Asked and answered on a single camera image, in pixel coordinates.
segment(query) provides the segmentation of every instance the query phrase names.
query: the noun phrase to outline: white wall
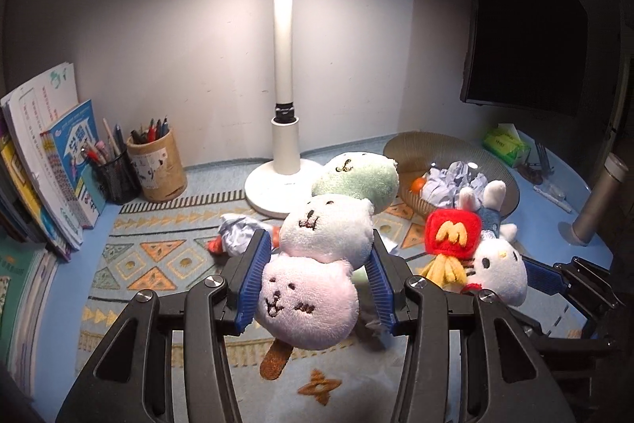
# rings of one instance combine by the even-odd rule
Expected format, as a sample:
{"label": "white wall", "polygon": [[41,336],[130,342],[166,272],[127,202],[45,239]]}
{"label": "white wall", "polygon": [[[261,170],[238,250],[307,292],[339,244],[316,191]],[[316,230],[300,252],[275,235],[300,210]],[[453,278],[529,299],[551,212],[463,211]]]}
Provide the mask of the white wall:
{"label": "white wall", "polygon": [[[421,128],[476,138],[462,104],[470,0],[296,0],[300,145]],[[82,99],[130,130],[169,116],[187,165],[271,156],[272,0],[7,0],[13,88],[64,60]]]}

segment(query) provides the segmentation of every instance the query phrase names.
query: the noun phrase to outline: black mesh pen holder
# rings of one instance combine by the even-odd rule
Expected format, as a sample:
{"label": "black mesh pen holder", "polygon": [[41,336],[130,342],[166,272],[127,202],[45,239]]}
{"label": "black mesh pen holder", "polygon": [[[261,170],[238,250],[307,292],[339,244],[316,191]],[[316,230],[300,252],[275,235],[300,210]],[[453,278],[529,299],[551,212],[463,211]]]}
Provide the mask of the black mesh pen holder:
{"label": "black mesh pen holder", "polygon": [[124,205],[141,193],[141,185],[126,152],[94,170],[105,189],[106,199],[116,205]]}

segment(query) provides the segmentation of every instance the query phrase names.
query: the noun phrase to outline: lamp base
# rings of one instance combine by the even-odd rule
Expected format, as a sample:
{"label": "lamp base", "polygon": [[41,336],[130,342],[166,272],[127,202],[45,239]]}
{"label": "lamp base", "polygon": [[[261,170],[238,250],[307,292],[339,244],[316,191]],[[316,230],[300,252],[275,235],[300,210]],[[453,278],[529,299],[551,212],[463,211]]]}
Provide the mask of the lamp base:
{"label": "lamp base", "polygon": [[285,218],[294,208],[310,201],[313,182],[322,168],[316,161],[302,158],[299,172],[285,175],[275,172],[272,161],[264,163],[246,178],[246,199],[261,214]]}

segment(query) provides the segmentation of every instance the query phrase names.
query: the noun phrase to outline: desk lamp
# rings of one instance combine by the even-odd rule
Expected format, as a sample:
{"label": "desk lamp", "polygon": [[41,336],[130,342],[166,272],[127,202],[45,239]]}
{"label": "desk lamp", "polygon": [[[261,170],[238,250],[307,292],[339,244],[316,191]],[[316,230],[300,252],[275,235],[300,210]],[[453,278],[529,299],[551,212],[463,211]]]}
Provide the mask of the desk lamp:
{"label": "desk lamp", "polygon": [[273,0],[275,48],[275,117],[273,161],[254,170],[245,183],[248,202],[272,217],[286,217],[311,197],[321,165],[299,157],[299,119],[293,107],[293,0]]}

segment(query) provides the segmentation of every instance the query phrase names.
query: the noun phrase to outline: blue book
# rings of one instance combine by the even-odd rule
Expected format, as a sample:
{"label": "blue book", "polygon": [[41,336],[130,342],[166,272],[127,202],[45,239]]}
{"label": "blue book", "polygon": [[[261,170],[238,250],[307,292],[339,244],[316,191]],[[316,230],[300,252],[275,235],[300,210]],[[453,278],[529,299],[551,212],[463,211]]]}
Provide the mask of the blue book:
{"label": "blue book", "polygon": [[93,103],[85,101],[66,112],[42,132],[42,146],[55,179],[84,228],[92,228],[106,205],[104,192],[81,148],[99,140]]}

